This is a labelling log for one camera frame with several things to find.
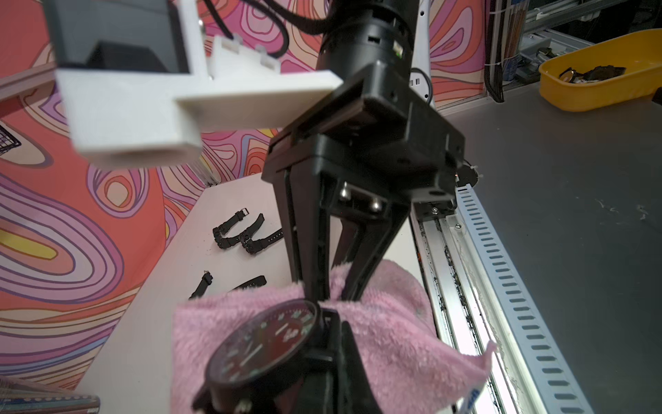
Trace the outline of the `pink microfibre cloth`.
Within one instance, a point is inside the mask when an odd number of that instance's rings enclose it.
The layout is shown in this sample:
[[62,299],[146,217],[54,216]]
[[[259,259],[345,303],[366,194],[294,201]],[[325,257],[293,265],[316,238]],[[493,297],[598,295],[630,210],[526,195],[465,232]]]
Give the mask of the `pink microfibre cloth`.
[[[481,392],[497,350],[463,355],[437,336],[429,298],[408,271],[382,260],[358,302],[342,301],[349,265],[329,273],[327,306],[349,322],[367,379],[384,413],[436,413]],[[205,296],[179,305],[172,319],[170,411],[190,413],[212,352],[240,324],[287,300],[303,285],[263,286]]]

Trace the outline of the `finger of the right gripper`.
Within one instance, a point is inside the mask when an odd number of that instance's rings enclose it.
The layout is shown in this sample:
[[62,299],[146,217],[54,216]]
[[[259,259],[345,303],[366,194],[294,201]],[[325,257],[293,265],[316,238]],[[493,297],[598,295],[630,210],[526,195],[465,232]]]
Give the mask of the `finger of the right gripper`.
[[344,301],[361,299],[377,265],[410,215],[410,203],[382,198],[355,198],[332,211],[342,230],[333,264],[349,264]]
[[321,174],[305,165],[277,172],[273,181],[291,277],[313,302],[329,298],[329,213],[321,207],[322,185]]

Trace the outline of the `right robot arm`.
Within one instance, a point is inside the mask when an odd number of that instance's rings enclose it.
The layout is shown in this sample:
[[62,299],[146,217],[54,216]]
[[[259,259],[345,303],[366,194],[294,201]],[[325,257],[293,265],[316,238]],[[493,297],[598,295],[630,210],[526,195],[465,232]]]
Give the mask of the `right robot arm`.
[[410,88],[417,2],[334,1],[321,20],[253,7],[322,36],[317,70],[341,78],[272,139],[262,177],[305,298],[327,300],[329,266],[349,263],[341,298],[356,301],[412,205],[455,202],[465,137]]

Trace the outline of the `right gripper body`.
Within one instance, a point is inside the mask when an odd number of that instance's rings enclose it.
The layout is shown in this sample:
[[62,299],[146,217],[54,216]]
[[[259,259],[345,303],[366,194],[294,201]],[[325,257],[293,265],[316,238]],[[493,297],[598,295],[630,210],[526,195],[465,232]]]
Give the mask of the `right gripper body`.
[[393,205],[454,210],[465,137],[383,60],[322,60],[342,84],[282,130],[262,174],[284,204],[317,201],[332,212]]

